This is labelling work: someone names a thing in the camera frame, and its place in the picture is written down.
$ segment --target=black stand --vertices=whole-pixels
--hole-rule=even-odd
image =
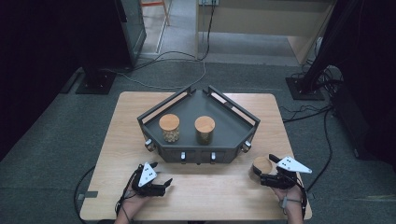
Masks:
[[[96,72],[86,74],[79,84],[76,94],[103,94],[107,95],[113,85],[116,74],[112,72]]]
[[[319,89],[311,92],[302,92],[301,78],[286,77],[289,90],[293,100],[311,100],[311,101],[323,101],[324,96]]]

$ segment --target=hand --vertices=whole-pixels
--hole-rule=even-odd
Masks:
[[[130,221],[134,215],[143,207],[146,202],[151,199],[151,197],[142,197],[137,195],[132,190],[131,185],[128,187],[127,191],[130,193],[126,196],[127,199],[125,199],[122,203],[115,224],[130,224]]]
[[[300,202],[303,197],[303,194],[301,193],[301,190],[298,186],[294,186],[291,189],[271,189],[274,191],[280,201],[283,201],[283,199],[288,196],[288,199]],[[286,203],[285,212],[288,216],[289,224],[303,223],[301,203],[288,201]]]

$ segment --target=wooden jar lid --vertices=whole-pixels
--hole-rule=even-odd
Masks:
[[[195,121],[195,128],[200,133],[210,133],[215,129],[215,121],[208,116],[201,116]]]
[[[179,123],[180,120],[178,119],[178,116],[174,114],[166,114],[160,118],[160,127],[164,131],[173,131],[178,127]]]

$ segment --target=cable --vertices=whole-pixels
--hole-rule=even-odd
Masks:
[[[206,75],[206,66],[205,66],[205,62],[204,62],[204,73],[203,73],[203,74],[201,75],[201,77],[199,77],[197,80],[193,81],[191,84],[188,84],[188,85],[185,85],[185,86],[176,86],[176,87],[158,87],[158,86],[151,86],[151,85],[145,84],[145,83],[143,83],[143,82],[141,82],[141,81],[139,81],[139,80],[132,79],[132,78],[126,76],[126,75],[123,74],[123,73],[119,73],[119,72],[116,72],[116,71],[113,71],[113,70],[110,70],[110,69],[103,69],[103,71],[109,71],[109,72],[115,73],[115,74],[117,74],[117,75],[119,75],[119,76],[123,76],[123,77],[127,78],[128,80],[130,80],[130,81],[132,81],[132,82],[138,83],[138,84],[140,84],[140,85],[142,85],[142,86],[145,86],[145,87],[148,87],[148,88],[159,89],[159,90],[175,90],[175,89],[182,89],[182,88],[185,88],[185,87],[187,87],[187,86],[192,86],[192,85],[194,85],[195,83],[199,82],[199,81],[200,81],[202,78],[204,78],[204,76]]]
[[[322,113],[324,113],[324,112],[328,112],[328,111],[330,111],[330,110],[332,110],[332,106],[327,105],[327,106],[323,107],[321,110],[319,110],[318,113],[315,113],[315,114],[312,114],[312,115],[308,115],[308,116],[305,116],[305,117],[301,117],[301,118],[297,118],[297,119],[283,119],[283,123],[293,122],[293,121],[301,120],[301,119],[312,118],[312,117],[314,117],[314,116],[316,116],[316,115],[322,114]]]
[[[324,125],[324,132],[326,135],[326,140],[327,140],[327,144],[329,145],[329,159],[327,159],[326,164],[324,165],[324,167],[322,168],[322,170],[320,171],[320,173],[318,174],[318,176],[314,179],[314,181],[311,183],[311,185],[309,185],[309,187],[306,189],[306,191],[308,192],[309,190],[312,189],[312,187],[314,187],[315,183],[318,181],[318,179],[323,175],[323,173],[326,171],[327,167],[329,166],[330,161],[332,160],[332,143],[330,142],[329,139],[329,135],[327,132],[327,125],[326,125],[326,118],[327,115],[329,113],[330,110],[326,111],[326,114],[324,115],[324,120],[323,120],[323,125]]]
[[[85,176],[87,176],[93,169],[95,169],[95,166],[93,166],[90,170],[87,171],[87,173],[85,173],[85,175],[78,181],[76,189],[75,189],[75,193],[74,193],[74,205],[75,205],[75,211],[76,214],[78,215],[78,219],[81,221],[81,223],[86,224],[85,220],[81,218],[81,216],[79,215],[79,211],[78,211],[78,206],[77,206],[77,193],[78,193],[78,188],[79,185],[81,184],[82,180],[85,178]]]

